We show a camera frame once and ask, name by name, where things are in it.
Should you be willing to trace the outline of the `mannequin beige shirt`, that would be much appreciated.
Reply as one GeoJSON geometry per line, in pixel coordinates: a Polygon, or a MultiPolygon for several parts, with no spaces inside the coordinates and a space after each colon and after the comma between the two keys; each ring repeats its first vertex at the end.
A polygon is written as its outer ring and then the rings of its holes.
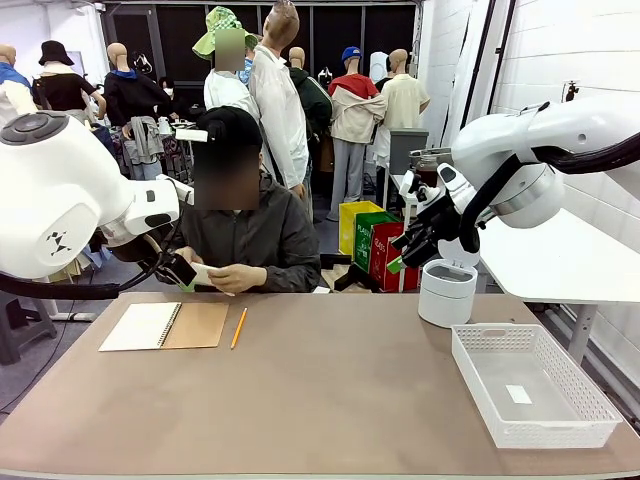
{"type": "Polygon", "coordinates": [[[392,51],[389,60],[393,76],[381,91],[387,102],[383,125],[389,130],[418,128],[430,97],[419,80],[407,73],[406,50],[392,51]]]}

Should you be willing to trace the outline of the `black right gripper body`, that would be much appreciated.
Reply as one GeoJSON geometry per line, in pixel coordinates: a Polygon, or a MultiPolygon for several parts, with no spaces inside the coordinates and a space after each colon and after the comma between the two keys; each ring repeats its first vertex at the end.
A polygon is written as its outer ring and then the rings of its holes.
{"type": "Polygon", "coordinates": [[[453,241],[459,235],[461,215],[448,193],[425,207],[418,215],[417,239],[437,244],[439,240],[453,241]]]}

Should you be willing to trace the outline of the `tall mannequin white shirt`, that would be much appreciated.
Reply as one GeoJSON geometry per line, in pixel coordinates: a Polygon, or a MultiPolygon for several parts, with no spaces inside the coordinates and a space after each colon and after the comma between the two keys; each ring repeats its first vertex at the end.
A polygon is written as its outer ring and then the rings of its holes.
{"type": "Polygon", "coordinates": [[[254,49],[249,91],[259,109],[266,142],[267,168],[300,199],[308,194],[304,179],[309,162],[306,117],[289,68],[281,57],[299,30],[299,17],[290,0],[277,0],[263,25],[263,38],[254,49]]]}

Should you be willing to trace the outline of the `white side table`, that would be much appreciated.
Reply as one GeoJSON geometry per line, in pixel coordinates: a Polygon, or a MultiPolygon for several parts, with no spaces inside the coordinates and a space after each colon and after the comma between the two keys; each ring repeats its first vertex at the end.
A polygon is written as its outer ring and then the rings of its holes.
{"type": "Polygon", "coordinates": [[[568,351],[580,363],[602,304],[640,304],[640,254],[562,209],[531,229],[490,220],[481,261],[503,292],[524,302],[579,307],[568,351]]]}

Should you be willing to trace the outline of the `mannequin dark green hoodie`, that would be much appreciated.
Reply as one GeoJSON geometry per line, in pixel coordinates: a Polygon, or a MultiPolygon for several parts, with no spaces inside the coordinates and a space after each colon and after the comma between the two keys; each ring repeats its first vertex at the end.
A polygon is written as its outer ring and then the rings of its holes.
{"type": "Polygon", "coordinates": [[[306,138],[309,148],[308,174],[322,158],[332,117],[332,101],[327,91],[304,69],[305,51],[301,47],[289,50],[289,73],[296,87],[306,119],[306,138]]]}

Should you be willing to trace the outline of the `green checked bucket hat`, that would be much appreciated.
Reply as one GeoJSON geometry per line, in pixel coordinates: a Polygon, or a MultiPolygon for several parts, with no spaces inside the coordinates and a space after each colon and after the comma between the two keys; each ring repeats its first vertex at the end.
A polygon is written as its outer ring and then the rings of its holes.
{"type": "Polygon", "coordinates": [[[216,48],[242,47],[254,49],[258,43],[257,36],[247,31],[236,14],[224,6],[214,7],[205,17],[206,32],[192,47],[199,58],[212,60],[216,48]]]}

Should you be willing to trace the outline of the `mannequin blue white top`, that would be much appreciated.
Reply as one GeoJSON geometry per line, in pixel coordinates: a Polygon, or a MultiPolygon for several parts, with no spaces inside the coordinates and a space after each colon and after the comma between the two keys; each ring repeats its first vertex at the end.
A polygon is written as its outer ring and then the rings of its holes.
{"type": "Polygon", "coordinates": [[[14,118],[35,113],[31,85],[15,68],[16,49],[0,44],[0,130],[14,118]]]}

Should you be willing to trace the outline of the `grey cabinet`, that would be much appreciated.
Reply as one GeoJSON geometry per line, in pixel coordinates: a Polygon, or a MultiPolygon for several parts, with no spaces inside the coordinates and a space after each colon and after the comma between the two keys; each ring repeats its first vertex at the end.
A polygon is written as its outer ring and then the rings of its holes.
{"type": "Polygon", "coordinates": [[[429,133],[425,129],[408,128],[390,131],[389,172],[404,175],[412,165],[410,153],[426,147],[429,133]]]}

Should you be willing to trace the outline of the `green recycling bin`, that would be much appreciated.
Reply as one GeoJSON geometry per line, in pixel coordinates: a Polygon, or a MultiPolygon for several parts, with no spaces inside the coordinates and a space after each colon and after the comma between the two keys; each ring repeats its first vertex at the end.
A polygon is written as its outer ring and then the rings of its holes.
{"type": "Polygon", "coordinates": [[[373,227],[398,221],[397,217],[388,212],[358,213],[355,216],[354,263],[366,273],[370,270],[373,227]]]}

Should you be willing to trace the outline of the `mannequin navy sweater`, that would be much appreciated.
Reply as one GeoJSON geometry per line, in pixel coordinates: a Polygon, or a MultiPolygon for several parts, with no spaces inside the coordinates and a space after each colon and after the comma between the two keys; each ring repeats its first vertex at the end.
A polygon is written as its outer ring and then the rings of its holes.
{"type": "Polygon", "coordinates": [[[104,81],[108,119],[120,128],[131,178],[155,180],[162,173],[164,154],[158,119],[174,115],[171,99],[157,83],[129,66],[123,44],[111,43],[107,56],[113,66],[104,81]]]}

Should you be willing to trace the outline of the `black cap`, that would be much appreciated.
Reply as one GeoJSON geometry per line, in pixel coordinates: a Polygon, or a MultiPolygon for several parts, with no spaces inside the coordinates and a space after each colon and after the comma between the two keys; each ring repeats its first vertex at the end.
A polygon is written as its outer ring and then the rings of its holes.
{"type": "Polygon", "coordinates": [[[197,119],[196,126],[207,133],[206,143],[215,150],[260,148],[263,144],[256,120],[247,111],[237,107],[212,108],[197,119]]]}

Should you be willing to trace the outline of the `mannequin black top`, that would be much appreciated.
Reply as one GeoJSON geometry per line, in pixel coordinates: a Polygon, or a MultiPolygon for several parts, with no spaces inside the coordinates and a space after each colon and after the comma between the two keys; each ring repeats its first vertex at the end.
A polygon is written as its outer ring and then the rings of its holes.
{"type": "Polygon", "coordinates": [[[106,99],[83,76],[59,62],[47,62],[34,80],[32,95],[44,110],[66,113],[81,123],[103,120],[106,99]]]}

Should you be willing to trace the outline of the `red recycling bin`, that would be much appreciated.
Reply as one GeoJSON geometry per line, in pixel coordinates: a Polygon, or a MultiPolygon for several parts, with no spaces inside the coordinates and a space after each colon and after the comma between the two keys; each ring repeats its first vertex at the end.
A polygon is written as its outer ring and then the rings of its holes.
{"type": "Polygon", "coordinates": [[[388,222],[372,228],[369,274],[383,293],[399,291],[400,272],[389,271],[387,265],[401,255],[392,241],[403,233],[403,227],[402,222],[388,222]]]}

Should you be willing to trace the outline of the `grey step stool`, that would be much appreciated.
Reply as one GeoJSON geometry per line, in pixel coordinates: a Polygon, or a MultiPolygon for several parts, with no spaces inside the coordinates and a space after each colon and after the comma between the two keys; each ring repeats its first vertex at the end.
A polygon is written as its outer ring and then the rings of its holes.
{"type": "Polygon", "coordinates": [[[43,301],[31,299],[33,308],[28,309],[21,306],[21,300],[26,300],[26,297],[0,292],[0,365],[19,362],[20,349],[25,344],[39,337],[57,336],[43,301]]]}

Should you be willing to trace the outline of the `mannequin red beige jacket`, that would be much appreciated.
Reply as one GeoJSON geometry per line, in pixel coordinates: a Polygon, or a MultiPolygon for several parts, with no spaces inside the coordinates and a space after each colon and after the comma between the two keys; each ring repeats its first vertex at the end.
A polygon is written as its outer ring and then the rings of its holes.
{"type": "Polygon", "coordinates": [[[329,85],[332,100],[330,134],[334,151],[329,221],[339,219],[340,204],[360,199],[366,146],[387,108],[386,100],[373,81],[359,72],[361,57],[343,62],[346,73],[329,85]]]}

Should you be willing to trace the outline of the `seated person grey jacket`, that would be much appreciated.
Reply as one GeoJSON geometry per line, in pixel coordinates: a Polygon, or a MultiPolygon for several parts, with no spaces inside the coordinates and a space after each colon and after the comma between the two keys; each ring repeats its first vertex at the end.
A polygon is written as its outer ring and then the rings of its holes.
{"type": "Polygon", "coordinates": [[[262,168],[261,149],[219,151],[196,146],[195,197],[215,209],[187,205],[170,248],[189,246],[204,265],[254,267],[320,261],[316,232],[301,199],[262,168]]]}

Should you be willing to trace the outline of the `white lidded trash can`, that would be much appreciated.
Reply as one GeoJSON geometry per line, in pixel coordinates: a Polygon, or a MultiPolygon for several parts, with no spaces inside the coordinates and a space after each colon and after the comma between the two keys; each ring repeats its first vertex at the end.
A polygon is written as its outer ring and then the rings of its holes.
{"type": "Polygon", "coordinates": [[[469,253],[459,239],[438,241],[439,258],[422,267],[418,315],[442,328],[466,324],[472,313],[478,278],[478,253],[469,253]]]}

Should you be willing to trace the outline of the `white perforated plastic basket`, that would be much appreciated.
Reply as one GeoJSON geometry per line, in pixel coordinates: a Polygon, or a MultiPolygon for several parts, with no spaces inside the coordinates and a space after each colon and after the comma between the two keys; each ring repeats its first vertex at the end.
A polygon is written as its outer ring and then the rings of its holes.
{"type": "Polygon", "coordinates": [[[451,353],[498,448],[602,448],[623,421],[540,325],[454,325],[451,353]]]}

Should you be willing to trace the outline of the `spiral notebook brown cover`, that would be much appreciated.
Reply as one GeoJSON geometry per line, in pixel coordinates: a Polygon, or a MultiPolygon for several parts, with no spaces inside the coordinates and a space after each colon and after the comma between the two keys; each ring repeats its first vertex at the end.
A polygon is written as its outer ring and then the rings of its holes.
{"type": "Polygon", "coordinates": [[[99,351],[214,348],[219,344],[228,309],[224,303],[132,304],[99,351]]]}

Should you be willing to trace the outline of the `black floor stand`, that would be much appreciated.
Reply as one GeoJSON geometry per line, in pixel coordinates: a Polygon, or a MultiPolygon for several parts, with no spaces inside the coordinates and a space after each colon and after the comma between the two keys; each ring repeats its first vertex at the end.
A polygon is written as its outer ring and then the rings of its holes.
{"type": "Polygon", "coordinates": [[[320,255],[321,270],[331,270],[335,265],[348,265],[348,272],[335,281],[334,288],[341,292],[351,284],[358,283],[364,288],[370,289],[371,293],[381,293],[379,283],[368,273],[358,267],[351,259],[350,255],[339,253],[324,253],[320,255]]]}

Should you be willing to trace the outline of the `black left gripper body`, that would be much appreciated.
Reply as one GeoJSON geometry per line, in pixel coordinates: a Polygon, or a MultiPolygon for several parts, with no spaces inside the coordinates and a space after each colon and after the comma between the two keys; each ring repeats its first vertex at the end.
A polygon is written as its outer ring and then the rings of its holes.
{"type": "Polygon", "coordinates": [[[149,233],[119,246],[108,245],[107,249],[122,262],[142,264],[154,264],[162,251],[160,244],[149,233]]]}

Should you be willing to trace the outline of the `person left forearm grey sleeve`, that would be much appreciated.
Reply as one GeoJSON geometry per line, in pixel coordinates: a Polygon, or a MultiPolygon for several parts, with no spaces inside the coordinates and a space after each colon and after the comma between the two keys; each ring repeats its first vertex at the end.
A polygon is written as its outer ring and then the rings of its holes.
{"type": "Polygon", "coordinates": [[[285,267],[268,266],[266,280],[256,290],[261,293],[311,293],[320,283],[318,258],[285,267]]]}

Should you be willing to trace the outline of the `glass jar dark liquid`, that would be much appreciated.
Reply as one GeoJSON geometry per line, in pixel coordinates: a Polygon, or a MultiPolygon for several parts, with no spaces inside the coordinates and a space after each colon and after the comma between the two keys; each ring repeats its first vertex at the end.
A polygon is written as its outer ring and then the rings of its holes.
{"type": "Polygon", "coordinates": [[[411,170],[414,171],[426,185],[436,187],[438,183],[437,167],[451,162],[449,148],[427,148],[412,150],[409,153],[411,170]]]}

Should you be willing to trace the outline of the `black bucket hat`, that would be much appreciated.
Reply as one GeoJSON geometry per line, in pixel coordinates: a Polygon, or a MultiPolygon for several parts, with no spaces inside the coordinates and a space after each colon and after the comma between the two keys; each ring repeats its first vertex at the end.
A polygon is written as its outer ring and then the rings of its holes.
{"type": "Polygon", "coordinates": [[[44,66],[47,62],[59,62],[72,66],[74,61],[68,56],[64,45],[55,40],[47,40],[41,44],[41,57],[38,63],[44,66]]]}

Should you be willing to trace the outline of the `yellow recycling bin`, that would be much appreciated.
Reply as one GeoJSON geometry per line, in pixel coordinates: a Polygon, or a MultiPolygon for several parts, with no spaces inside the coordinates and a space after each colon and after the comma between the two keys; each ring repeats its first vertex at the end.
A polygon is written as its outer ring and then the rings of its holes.
{"type": "Polygon", "coordinates": [[[355,217],[359,213],[382,212],[383,209],[371,201],[342,203],[339,205],[339,252],[353,255],[355,240],[355,217]]]}

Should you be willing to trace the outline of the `white paper sheet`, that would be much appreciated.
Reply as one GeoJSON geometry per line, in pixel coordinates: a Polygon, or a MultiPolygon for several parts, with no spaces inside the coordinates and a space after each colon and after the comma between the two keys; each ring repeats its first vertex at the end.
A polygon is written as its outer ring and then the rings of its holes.
{"type": "MultiPolygon", "coordinates": [[[[197,262],[191,262],[190,266],[195,271],[195,277],[192,281],[192,285],[194,287],[210,287],[216,289],[217,291],[221,291],[213,285],[209,277],[209,273],[215,271],[216,267],[207,266],[197,262]]],[[[228,296],[234,296],[234,293],[231,292],[221,292],[228,296]]]]}

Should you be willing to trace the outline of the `yellow pencil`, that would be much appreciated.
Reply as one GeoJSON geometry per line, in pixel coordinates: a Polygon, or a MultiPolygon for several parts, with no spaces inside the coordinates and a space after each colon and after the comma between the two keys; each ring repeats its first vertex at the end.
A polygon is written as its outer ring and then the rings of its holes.
{"type": "Polygon", "coordinates": [[[230,349],[231,350],[234,350],[236,345],[237,345],[238,339],[240,337],[240,334],[242,332],[242,329],[243,329],[243,326],[244,326],[244,323],[245,323],[245,320],[246,320],[246,317],[247,317],[247,313],[248,313],[248,307],[245,307],[244,310],[241,313],[240,319],[239,319],[239,321],[237,323],[236,329],[234,331],[234,335],[232,337],[232,341],[231,341],[231,344],[230,344],[230,349]]]}

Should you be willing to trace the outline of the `person left hand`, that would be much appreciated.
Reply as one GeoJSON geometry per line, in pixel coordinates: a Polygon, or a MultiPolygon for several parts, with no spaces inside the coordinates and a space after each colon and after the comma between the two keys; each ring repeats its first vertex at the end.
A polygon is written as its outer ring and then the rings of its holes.
{"type": "Polygon", "coordinates": [[[268,271],[264,267],[232,264],[208,271],[211,285],[225,294],[238,294],[264,287],[268,271]]]}

